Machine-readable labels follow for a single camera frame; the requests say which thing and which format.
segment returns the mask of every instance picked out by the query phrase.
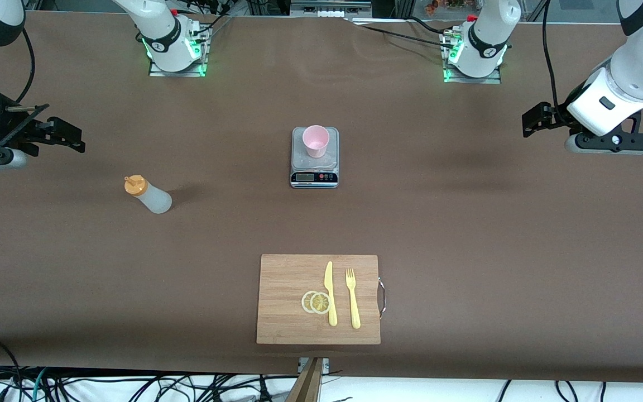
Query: yellow plastic knife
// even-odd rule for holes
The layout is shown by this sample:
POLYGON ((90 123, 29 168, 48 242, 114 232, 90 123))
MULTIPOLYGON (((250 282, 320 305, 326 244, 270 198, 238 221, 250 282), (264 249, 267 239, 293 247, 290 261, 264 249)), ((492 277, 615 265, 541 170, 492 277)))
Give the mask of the yellow plastic knife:
POLYGON ((324 287, 329 293, 329 325, 337 326, 337 306, 334 305, 334 280, 332 279, 332 262, 327 264, 327 272, 324 273, 324 287))

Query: robotic arm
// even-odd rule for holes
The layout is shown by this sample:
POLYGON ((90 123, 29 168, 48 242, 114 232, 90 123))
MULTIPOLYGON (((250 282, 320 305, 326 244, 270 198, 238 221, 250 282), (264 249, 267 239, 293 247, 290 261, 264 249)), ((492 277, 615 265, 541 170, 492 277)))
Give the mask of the robotic arm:
POLYGON ((476 21, 460 26, 460 43, 449 63, 473 78, 490 75, 502 63, 507 39, 520 21, 517 0, 487 0, 476 21))
POLYGON ((523 114, 524 136, 567 126, 570 152, 643 154, 643 0, 617 0, 627 43, 597 66, 555 110, 541 102, 523 114), (633 122, 631 132, 622 122, 633 122))
MULTIPOLYGON (((202 33, 198 21, 174 15, 164 0, 114 0, 133 18, 153 63, 163 71, 181 71, 202 57, 202 33)), ((0 0, 0 46, 12 43, 25 23, 21 0, 0 0)), ((34 117, 45 109, 23 107, 0 93, 0 169, 21 168, 26 155, 38 156, 34 143, 65 145, 78 152, 86 150, 81 130, 63 119, 51 117, 39 122, 34 117)))
POLYGON ((165 0, 113 0, 133 18, 148 55, 163 71, 186 69, 202 57, 199 21, 173 15, 165 0))

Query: white robotic arm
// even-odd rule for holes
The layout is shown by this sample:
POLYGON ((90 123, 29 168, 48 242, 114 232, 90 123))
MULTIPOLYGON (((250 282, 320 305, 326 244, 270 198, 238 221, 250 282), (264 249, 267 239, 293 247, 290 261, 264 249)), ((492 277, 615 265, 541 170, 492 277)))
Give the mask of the white robotic arm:
POLYGON ((580 124, 598 136, 643 109, 643 2, 620 0, 618 10, 627 43, 595 69, 582 94, 567 107, 580 124))
POLYGON ((520 21, 517 0, 487 0, 476 21, 460 26, 462 43, 448 61, 467 76, 490 75, 502 63, 507 39, 520 21))
POLYGON ((525 137, 567 125, 571 136, 565 147, 571 152, 643 153, 643 134, 638 133, 643 109, 643 0, 617 0, 617 9, 627 42, 597 66, 559 110, 542 102, 524 114, 525 137), (635 123, 632 132, 622 130, 626 119, 635 123))
POLYGON ((164 0, 113 1, 133 18, 148 54, 163 71, 181 71, 202 56, 198 21, 174 16, 164 0))

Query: black label band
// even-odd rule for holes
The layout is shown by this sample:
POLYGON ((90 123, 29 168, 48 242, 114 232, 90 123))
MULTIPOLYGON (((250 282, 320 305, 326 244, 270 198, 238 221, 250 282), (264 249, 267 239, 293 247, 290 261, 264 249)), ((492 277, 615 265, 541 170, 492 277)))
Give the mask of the black label band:
POLYGON ((480 40, 480 38, 475 34, 475 23, 473 23, 468 30, 468 39, 470 44, 472 44, 475 49, 478 49, 478 53, 480 53, 480 57, 483 59, 491 59, 495 57, 495 55, 505 47, 505 43, 507 43, 506 40, 501 44, 492 45, 480 40))
POLYGON ((153 51, 156 51, 157 53, 165 53, 168 51, 170 45, 180 38, 180 21, 178 21, 178 18, 173 18, 173 20, 175 20, 173 30, 166 36, 163 36, 163 38, 151 39, 148 38, 148 36, 143 35, 143 40, 145 40, 145 43, 147 43, 148 47, 153 49, 153 51))
POLYGON ((620 13, 620 23, 622 24, 622 31, 625 35, 630 36, 643 27, 643 2, 641 5, 627 18, 622 17, 622 10, 620 10, 620 3, 617 2, 617 11, 620 13))

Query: metal handle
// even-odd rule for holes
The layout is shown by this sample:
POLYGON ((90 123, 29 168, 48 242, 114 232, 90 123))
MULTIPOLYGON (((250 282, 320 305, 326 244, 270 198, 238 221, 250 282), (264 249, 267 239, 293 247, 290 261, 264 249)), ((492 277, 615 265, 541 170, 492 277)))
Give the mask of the metal handle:
POLYGON ((381 281, 381 277, 378 277, 378 285, 381 286, 382 295, 383 295, 383 307, 381 308, 381 311, 378 312, 378 318, 382 319, 383 313, 386 311, 386 287, 383 285, 383 282, 381 281))

